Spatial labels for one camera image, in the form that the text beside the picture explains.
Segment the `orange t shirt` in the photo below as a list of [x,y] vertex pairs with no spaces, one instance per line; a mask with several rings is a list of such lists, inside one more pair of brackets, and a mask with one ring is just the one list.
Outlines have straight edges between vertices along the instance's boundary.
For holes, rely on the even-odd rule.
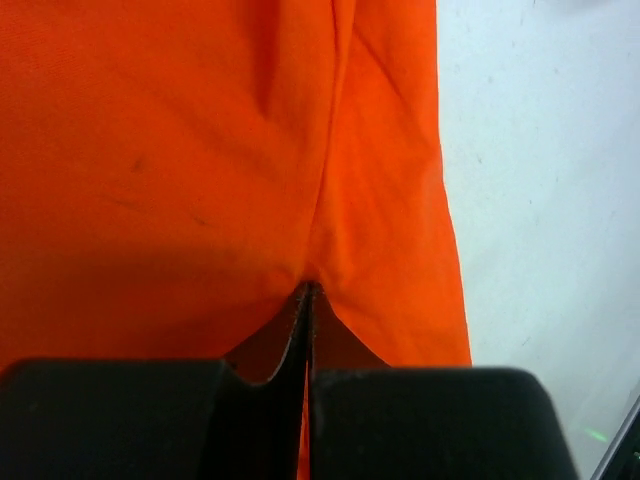
[[1,367],[467,367],[433,1],[5,1]]

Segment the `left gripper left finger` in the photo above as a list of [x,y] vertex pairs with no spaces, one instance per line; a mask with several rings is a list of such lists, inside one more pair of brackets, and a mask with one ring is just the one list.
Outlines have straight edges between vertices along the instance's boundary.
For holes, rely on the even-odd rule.
[[217,360],[28,359],[1,376],[5,479],[293,479],[309,289],[261,383]]

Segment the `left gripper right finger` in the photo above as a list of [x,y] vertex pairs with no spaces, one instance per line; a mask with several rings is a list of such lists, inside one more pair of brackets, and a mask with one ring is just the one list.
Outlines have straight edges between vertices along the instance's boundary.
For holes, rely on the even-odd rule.
[[307,286],[311,479],[575,479],[556,410],[509,367],[351,368],[333,360],[322,287]]

